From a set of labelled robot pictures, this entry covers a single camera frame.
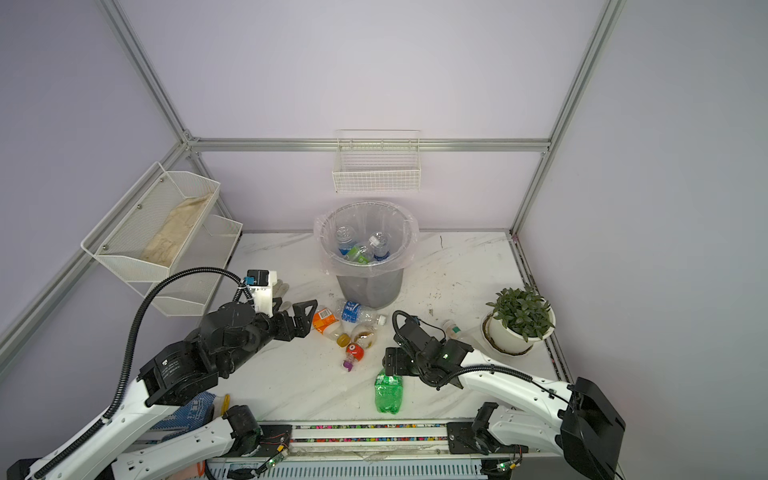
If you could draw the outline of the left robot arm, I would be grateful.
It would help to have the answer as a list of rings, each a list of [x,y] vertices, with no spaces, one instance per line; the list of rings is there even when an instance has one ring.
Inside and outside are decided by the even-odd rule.
[[[171,284],[200,274],[234,281],[237,290],[232,301],[205,314],[197,328],[163,348],[133,376],[139,330],[151,303]],[[220,267],[194,267],[160,281],[134,316],[118,385],[105,411],[47,456],[15,462],[7,478],[95,479],[151,426],[217,386],[270,341],[306,337],[318,302],[299,302],[287,312],[279,301],[269,298],[265,310],[258,310],[252,290],[267,286],[268,275],[266,270],[251,270],[241,278]]]

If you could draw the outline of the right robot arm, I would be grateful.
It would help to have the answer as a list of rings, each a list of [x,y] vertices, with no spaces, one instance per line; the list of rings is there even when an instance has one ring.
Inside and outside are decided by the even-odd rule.
[[[497,362],[471,345],[428,334],[421,320],[392,314],[389,375],[414,376],[440,390],[452,385],[490,396],[478,411],[473,442],[483,454],[509,445],[560,454],[588,479],[618,479],[626,423],[594,382],[549,380]]]

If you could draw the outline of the green soda bottle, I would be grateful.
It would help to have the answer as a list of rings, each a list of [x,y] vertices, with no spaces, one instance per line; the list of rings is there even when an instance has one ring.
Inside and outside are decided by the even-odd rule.
[[[374,402],[378,412],[398,414],[403,402],[403,379],[397,375],[388,375],[381,370],[374,382]]]

